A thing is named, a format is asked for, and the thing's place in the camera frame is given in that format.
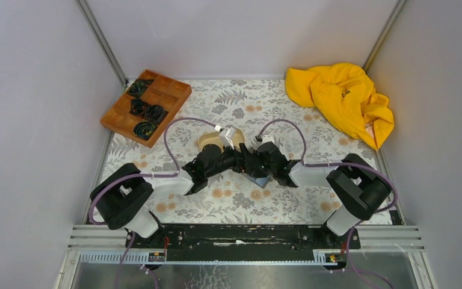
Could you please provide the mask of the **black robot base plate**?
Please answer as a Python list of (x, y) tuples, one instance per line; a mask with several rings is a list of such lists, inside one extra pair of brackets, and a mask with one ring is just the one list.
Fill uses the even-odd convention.
[(167, 261), (312, 261), (314, 251), (338, 255), (361, 248), (357, 230), (336, 236), (321, 226), (167, 224), (151, 237), (132, 236), (133, 249), (159, 249)]

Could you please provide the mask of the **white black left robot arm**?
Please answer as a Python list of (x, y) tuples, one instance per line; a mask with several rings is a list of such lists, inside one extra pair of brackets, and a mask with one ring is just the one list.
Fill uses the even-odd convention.
[(149, 238), (161, 227), (152, 213), (143, 211), (150, 197), (195, 194), (207, 186), (210, 177), (227, 170), (260, 178), (263, 169), (262, 160), (245, 144), (238, 150), (208, 144), (177, 173), (154, 175), (141, 172), (132, 163), (125, 164), (91, 192), (90, 209), (98, 210), (101, 224), (110, 230), (125, 228)]

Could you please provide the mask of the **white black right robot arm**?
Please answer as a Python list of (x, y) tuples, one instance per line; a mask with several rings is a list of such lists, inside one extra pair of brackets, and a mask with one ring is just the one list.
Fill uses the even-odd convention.
[(340, 163), (304, 164), (288, 160), (271, 141), (261, 144), (252, 155), (248, 174), (272, 177), (285, 187), (330, 187), (341, 202), (323, 227), (343, 236), (359, 222), (369, 220), (393, 193), (393, 185), (357, 154), (348, 154)]

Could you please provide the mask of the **grey card holder wallet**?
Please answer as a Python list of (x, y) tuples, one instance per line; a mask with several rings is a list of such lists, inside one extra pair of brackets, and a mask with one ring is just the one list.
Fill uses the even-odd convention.
[(251, 181), (260, 188), (265, 188), (268, 183), (271, 181), (270, 176), (265, 177), (251, 177)]

